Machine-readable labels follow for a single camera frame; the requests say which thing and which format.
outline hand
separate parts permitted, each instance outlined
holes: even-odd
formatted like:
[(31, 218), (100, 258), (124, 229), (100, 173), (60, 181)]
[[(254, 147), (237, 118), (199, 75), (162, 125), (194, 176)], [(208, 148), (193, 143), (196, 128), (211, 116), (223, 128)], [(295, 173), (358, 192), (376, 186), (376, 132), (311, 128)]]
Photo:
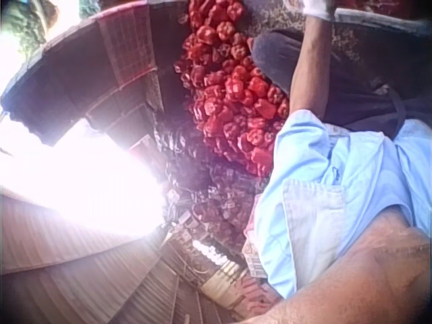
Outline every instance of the hand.
[(303, 14), (330, 21), (334, 13), (333, 2), (333, 0), (303, 0)]

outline light blue shirt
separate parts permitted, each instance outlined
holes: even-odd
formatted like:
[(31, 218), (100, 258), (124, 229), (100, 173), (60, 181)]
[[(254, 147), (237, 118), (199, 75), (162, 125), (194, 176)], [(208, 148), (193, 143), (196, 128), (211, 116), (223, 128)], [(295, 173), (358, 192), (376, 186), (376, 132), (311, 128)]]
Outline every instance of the light blue shirt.
[(392, 142), (382, 133), (325, 125), (307, 110), (291, 114), (277, 135), (273, 173), (254, 216), (256, 248), (269, 283), (284, 298), (297, 289), (284, 198), (288, 180), (343, 190), (337, 257), (392, 205), (430, 236), (431, 147), (431, 129), (418, 120), (406, 121)]

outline dark pants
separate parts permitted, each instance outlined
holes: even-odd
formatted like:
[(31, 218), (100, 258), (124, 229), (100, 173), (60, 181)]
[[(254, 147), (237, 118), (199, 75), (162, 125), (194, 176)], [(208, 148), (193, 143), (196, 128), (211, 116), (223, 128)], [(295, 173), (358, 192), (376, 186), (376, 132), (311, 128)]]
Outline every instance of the dark pants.
[[(254, 41), (252, 56), (255, 64), (287, 94), (301, 44), (283, 30), (261, 34)], [(332, 54), (324, 122), (352, 131), (383, 132), (394, 138), (409, 118), (422, 120), (432, 127), (432, 96), (403, 101), (392, 89), (386, 95), (375, 94)]]

